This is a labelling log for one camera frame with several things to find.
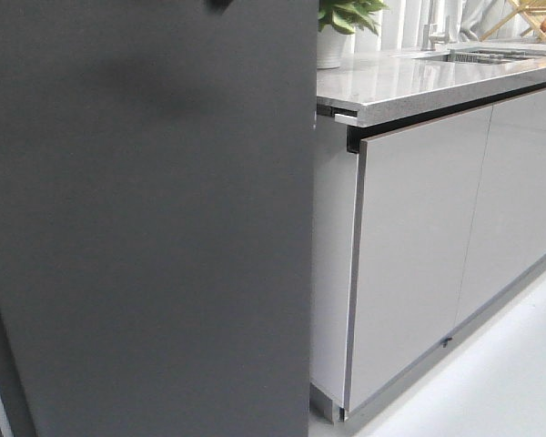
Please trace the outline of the grey kitchen cabinet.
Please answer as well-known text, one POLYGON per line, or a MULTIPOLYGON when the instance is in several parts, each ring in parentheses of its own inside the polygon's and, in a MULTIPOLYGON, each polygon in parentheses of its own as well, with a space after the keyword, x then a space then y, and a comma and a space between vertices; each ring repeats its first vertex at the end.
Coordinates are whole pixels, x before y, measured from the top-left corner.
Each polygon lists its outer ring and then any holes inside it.
POLYGON ((546 257, 546 88, 347 149, 316 129, 310 398, 381 409, 546 257))

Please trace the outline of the green potted plant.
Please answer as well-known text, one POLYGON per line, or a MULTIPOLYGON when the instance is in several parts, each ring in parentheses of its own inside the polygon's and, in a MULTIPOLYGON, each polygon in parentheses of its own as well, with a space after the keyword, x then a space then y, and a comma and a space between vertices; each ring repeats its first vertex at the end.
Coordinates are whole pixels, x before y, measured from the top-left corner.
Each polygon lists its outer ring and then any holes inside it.
POLYGON ((374 15, 388 9, 380 0, 321 0, 318 2, 317 69, 341 65, 347 37, 357 30, 376 35, 379 23, 374 15))

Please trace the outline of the wooden dish rack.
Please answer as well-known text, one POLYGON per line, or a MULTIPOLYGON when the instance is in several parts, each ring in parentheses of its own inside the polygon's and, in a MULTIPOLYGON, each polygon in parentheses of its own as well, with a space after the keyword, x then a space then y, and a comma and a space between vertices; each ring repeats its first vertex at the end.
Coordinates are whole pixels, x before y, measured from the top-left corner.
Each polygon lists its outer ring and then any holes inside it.
POLYGON ((519 16, 528 25, 520 33, 520 37, 525 37, 527 34, 533 33, 536 35, 538 41, 546 44, 546 27, 543 27, 543 23, 546 20, 546 0, 508 1, 508 4, 511 6, 511 11, 488 31, 483 33, 479 40, 485 41, 509 23, 511 19, 519 16))

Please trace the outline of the steel kitchen faucet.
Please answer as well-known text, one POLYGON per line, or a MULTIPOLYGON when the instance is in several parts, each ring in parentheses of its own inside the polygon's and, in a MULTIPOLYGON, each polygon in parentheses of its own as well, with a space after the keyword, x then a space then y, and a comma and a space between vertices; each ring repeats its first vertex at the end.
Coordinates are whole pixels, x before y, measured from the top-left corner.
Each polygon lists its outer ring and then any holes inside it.
POLYGON ((438 13, 440 5, 445 1, 430 0, 427 23, 422 27, 420 50, 434 51, 436 44, 446 45, 450 42, 450 16, 446 15, 442 30, 438 29, 438 13))

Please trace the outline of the grey stone countertop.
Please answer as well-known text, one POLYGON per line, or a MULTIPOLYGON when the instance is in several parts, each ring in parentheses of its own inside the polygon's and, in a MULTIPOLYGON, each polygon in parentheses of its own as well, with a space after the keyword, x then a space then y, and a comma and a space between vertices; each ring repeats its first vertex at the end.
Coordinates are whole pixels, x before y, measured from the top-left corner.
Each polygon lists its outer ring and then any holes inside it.
POLYGON ((532 52, 534 58, 485 65, 442 61, 448 52, 358 53, 317 72, 317 113, 373 127, 546 83, 546 45, 467 43, 465 48, 532 52))

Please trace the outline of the steel sink basin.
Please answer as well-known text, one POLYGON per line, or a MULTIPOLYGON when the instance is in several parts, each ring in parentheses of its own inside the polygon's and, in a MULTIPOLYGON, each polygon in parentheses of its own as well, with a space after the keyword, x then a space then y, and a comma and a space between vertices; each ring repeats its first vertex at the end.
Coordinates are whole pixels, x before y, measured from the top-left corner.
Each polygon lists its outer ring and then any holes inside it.
POLYGON ((414 56, 413 59, 445 63, 501 65, 543 57, 546 57, 546 51, 543 50, 468 47, 449 49, 444 52, 425 52, 414 56))

